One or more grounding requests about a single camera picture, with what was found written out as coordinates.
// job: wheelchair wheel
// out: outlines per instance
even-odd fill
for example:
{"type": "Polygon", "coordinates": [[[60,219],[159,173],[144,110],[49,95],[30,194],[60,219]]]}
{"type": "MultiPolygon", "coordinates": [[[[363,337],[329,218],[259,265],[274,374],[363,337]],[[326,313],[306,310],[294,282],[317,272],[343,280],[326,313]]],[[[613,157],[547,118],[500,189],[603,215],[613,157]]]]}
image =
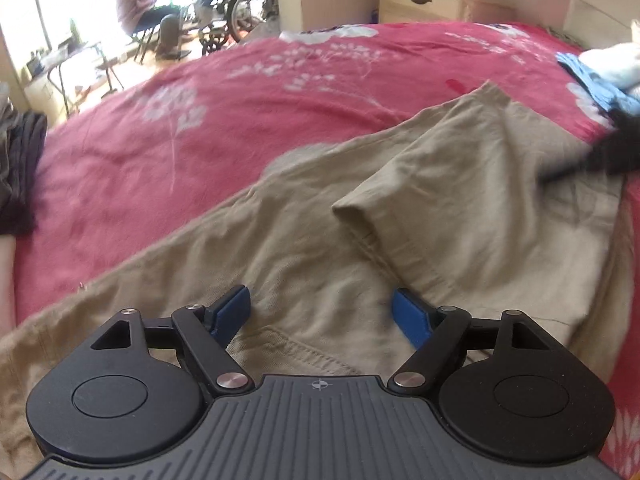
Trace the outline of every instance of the wheelchair wheel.
{"type": "Polygon", "coordinates": [[[261,23],[279,15],[278,0],[230,0],[226,24],[231,37],[241,41],[261,23]]]}

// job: dark folded clothes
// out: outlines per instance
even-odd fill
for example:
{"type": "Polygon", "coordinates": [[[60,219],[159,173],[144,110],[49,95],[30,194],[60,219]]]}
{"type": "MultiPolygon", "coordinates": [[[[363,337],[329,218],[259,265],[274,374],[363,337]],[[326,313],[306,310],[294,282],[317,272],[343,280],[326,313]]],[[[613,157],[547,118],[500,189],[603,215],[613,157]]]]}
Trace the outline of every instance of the dark folded clothes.
{"type": "Polygon", "coordinates": [[[567,70],[591,95],[602,111],[608,113],[612,108],[618,108],[629,115],[640,115],[640,101],[601,78],[597,72],[586,66],[577,56],[558,52],[556,59],[560,66],[567,70]]]}
{"type": "Polygon", "coordinates": [[[46,133],[46,115],[0,103],[0,234],[33,230],[31,192],[46,133]]]}

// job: metal screw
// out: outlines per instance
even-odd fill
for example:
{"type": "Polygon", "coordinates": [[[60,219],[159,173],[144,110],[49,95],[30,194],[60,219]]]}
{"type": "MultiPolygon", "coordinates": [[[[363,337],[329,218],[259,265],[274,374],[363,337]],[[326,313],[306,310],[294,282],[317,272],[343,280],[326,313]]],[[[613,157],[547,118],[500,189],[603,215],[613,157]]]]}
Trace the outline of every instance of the metal screw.
{"type": "Polygon", "coordinates": [[[400,372],[394,377],[394,382],[403,388],[417,388],[425,382],[424,375],[418,372],[400,372]]]}
{"type": "Polygon", "coordinates": [[[249,382],[249,377],[239,372],[228,372],[218,376],[216,379],[218,386],[233,390],[234,388],[242,388],[249,382]]]}

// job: ribbed gray panel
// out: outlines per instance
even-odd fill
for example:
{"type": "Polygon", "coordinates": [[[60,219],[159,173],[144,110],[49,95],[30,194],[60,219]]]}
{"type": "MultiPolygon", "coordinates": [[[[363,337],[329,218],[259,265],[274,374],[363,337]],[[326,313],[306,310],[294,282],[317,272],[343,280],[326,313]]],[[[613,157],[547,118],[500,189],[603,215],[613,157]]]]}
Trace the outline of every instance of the ribbed gray panel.
{"type": "Polygon", "coordinates": [[[159,456],[83,470],[45,461],[29,480],[613,480],[595,458],[523,468],[476,455],[420,399],[374,377],[267,376],[254,392],[213,403],[200,427],[159,456]]]}

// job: white headboard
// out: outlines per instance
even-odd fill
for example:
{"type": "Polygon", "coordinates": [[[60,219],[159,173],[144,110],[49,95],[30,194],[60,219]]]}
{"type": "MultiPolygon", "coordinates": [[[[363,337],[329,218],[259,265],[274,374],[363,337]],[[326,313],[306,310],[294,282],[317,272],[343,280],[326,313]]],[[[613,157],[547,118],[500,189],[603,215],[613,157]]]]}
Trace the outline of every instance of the white headboard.
{"type": "Polygon", "coordinates": [[[564,30],[590,48],[631,41],[631,20],[640,18],[640,0],[571,0],[564,30]]]}

